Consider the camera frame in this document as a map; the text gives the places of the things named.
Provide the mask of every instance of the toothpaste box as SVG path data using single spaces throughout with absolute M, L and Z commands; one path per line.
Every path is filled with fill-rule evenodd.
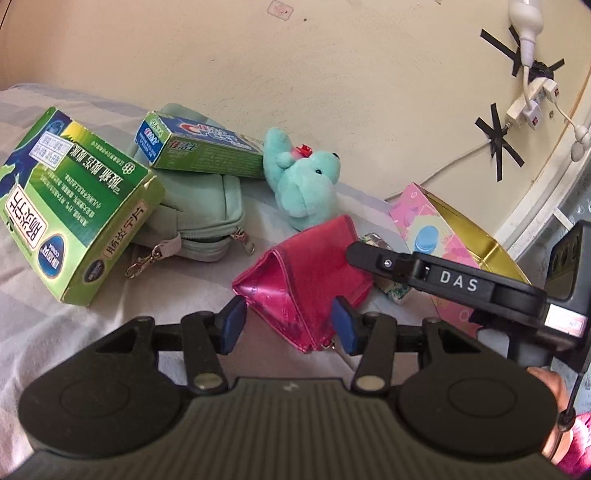
M 154 168 L 265 177 L 261 142 L 186 118 L 150 112 L 135 142 Z

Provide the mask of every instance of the metal screw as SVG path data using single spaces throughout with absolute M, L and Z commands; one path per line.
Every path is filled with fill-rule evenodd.
M 355 381 L 355 385 L 366 392 L 377 392 L 386 386 L 386 382 L 383 378 L 375 375 L 364 375 Z
M 222 377 L 213 373 L 199 374 L 193 378 L 193 385 L 199 390 L 211 390 L 222 385 L 222 382 Z

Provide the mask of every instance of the red wallet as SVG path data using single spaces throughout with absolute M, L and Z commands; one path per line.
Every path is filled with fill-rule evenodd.
M 297 349 L 322 350 L 335 334 L 333 299 L 342 295 L 357 306 L 372 287 L 371 275 L 346 260 L 347 247 L 357 240 L 353 221 L 342 215 L 269 249 L 232 287 Z

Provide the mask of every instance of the white cable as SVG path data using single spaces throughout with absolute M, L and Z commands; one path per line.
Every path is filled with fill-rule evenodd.
M 564 119 L 565 119 L 565 120 L 566 120 L 568 123 L 570 123 L 570 124 L 573 126 L 573 128 L 576 128 L 576 127 L 577 127 L 577 126 L 574 124 L 574 122 L 572 121 L 572 119 L 571 119 L 571 118 L 570 118 L 570 117 L 569 117 L 569 116 L 568 116 L 566 113 L 564 113 L 564 112 L 562 111 L 562 109 L 561 109 L 561 108 L 558 106 L 558 102 L 557 102 L 557 101 L 556 101 L 556 102 L 554 102 L 554 106 L 555 106 L 555 107 L 556 107 L 556 109 L 558 110 L 559 114 L 560 114 L 560 115 L 562 115 L 562 116 L 564 117 Z
M 530 79 L 530 68 L 526 65 L 523 65 L 523 96 L 525 97 L 525 103 L 527 103 L 527 108 L 533 110 L 533 105 L 531 104 L 530 96 L 527 93 L 528 88 L 528 80 Z
M 472 155 L 474 155 L 475 153 L 479 152 L 484 147 L 489 146 L 490 144 L 491 144 L 491 140 L 488 139 L 486 142 L 478 145 L 477 147 L 474 147 L 474 148 L 468 150 L 467 152 L 464 152 L 462 155 L 454 158 L 451 162 L 449 162 L 449 163 L 445 164 L 444 166 L 442 166 L 435 173 L 429 175 L 425 180 L 419 182 L 419 185 L 421 185 L 421 186 L 425 185 L 427 182 L 430 182 L 432 179 L 434 179 L 435 177 L 437 177 L 444 170 L 447 170 L 449 167 L 451 167 L 452 165 L 455 165 L 456 163 L 458 163 L 461 160 L 464 160 L 465 158 L 471 157 Z M 403 191 L 404 190 L 400 190 L 399 192 L 395 193 L 394 195 L 390 195 L 390 197 L 386 198 L 386 201 L 387 202 L 390 202 L 391 200 L 394 200 L 397 196 L 399 196 L 400 194 L 402 194 Z

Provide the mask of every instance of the bed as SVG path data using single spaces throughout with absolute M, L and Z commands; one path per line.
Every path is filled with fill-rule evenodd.
M 16 85 L 0 92 L 0 165 L 35 120 L 56 106 L 93 132 L 125 151 L 146 110 L 44 85 Z M 393 248 L 407 251 L 387 215 L 389 205 L 345 184 L 337 186 L 341 209 L 351 215 L 357 232 L 377 232 Z M 246 230 L 256 245 L 247 257 L 239 245 L 214 264 L 173 257 L 156 263 L 142 276 L 127 280 L 132 259 L 146 253 L 131 245 L 106 279 L 89 307 L 61 304 L 29 267 L 7 229 L 0 227 L 0 478 L 31 453 L 17 419 L 18 399 L 35 378 L 82 347 L 139 315 L 158 324 L 175 323 L 197 310 L 218 311 L 232 298 L 232 280 L 271 245 L 295 233 L 277 212 L 274 197 L 263 181 L 244 180 Z M 373 291 L 365 310 L 396 316 L 401 323 L 419 324 L 434 314 L 432 302 L 413 292 L 403 306 Z M 339 377 L 348 382 L 355 359 L 338 349 L 300 353 L 250 312 L 232 354 L 222 359 L 229 380 L 237 376 Z M 397 380 L 412 373 L 413 362 L 397 363 Z M 160 370 L 175 382 L 186 382 L 180 355 L 162 355 Z

